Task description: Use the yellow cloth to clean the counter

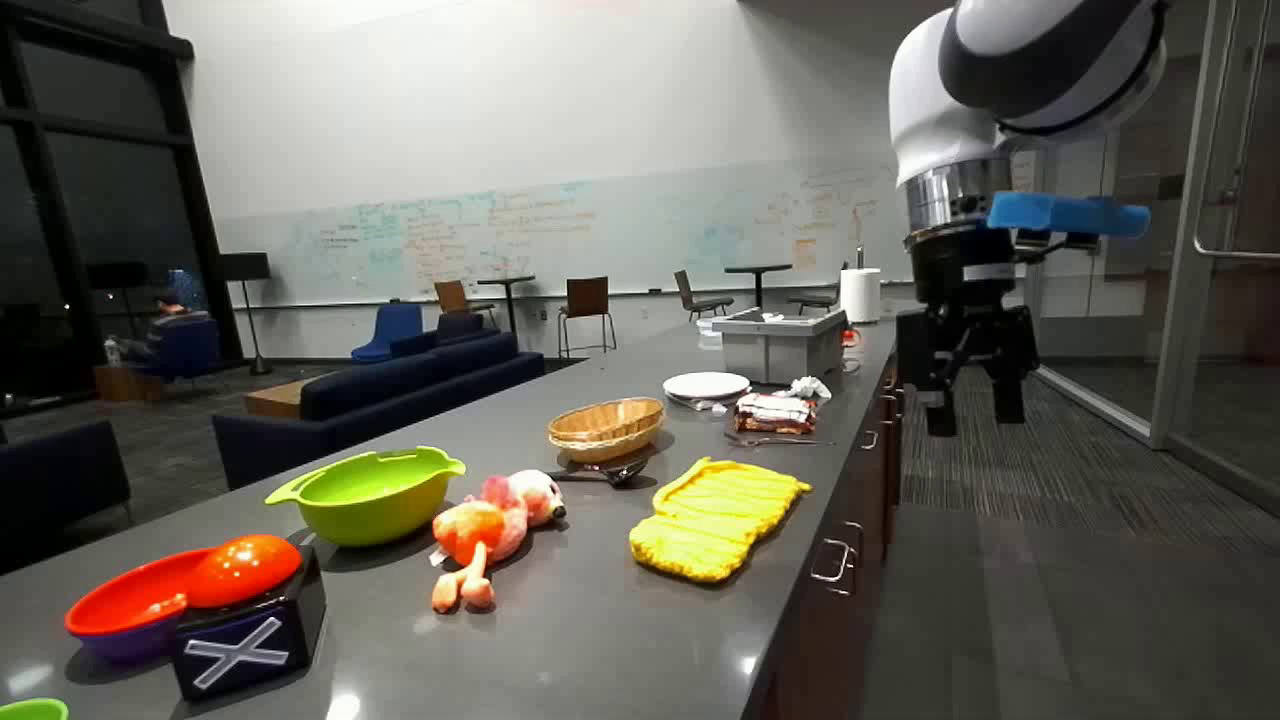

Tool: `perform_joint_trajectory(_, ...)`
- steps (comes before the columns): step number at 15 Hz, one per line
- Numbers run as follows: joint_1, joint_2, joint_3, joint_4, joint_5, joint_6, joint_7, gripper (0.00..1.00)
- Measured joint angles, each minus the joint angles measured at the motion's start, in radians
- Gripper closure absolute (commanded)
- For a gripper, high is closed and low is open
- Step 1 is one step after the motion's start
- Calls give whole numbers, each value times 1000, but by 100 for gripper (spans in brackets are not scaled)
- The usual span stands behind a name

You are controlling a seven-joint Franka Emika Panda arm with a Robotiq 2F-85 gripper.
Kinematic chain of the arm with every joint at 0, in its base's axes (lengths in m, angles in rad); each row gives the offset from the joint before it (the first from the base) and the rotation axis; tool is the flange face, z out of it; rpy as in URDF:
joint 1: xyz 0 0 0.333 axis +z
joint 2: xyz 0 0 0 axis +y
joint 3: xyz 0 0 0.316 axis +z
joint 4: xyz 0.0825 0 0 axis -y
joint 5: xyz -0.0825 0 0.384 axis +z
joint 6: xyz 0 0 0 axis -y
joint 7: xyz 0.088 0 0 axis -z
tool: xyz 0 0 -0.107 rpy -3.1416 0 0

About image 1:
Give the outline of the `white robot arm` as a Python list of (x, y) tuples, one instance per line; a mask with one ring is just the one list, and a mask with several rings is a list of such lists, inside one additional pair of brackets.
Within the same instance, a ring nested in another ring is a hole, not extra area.
[(1038, 363), (1030, 313), (1008, 302), (1024, 263), (1149, 231), (1143, 204), (1015, 190), (1010, 150), (1105, 132), (1143, 102), (1162, 71), (1162, 10), (1169, 0), (952, 0), (895, 44), (889, 135), (916, 279), (895, 338), (932, 434), (956, 433), (965, 363), (987, 373), (999, 422), (1024, 420)]

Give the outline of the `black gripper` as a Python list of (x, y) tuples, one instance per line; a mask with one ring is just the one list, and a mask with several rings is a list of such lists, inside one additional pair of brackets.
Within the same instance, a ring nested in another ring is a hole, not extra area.
[(1030, 315), (1008, 302), (1015, 253), (999, 227), (952, 221), (909, 237), (916, 313), (895, 320), (904, 380), (919, 387), (927, 434), (956, 434), (952, 380), (979, 363), (997, 422), (1024, 422), (1024, 377), (1038, 363)]

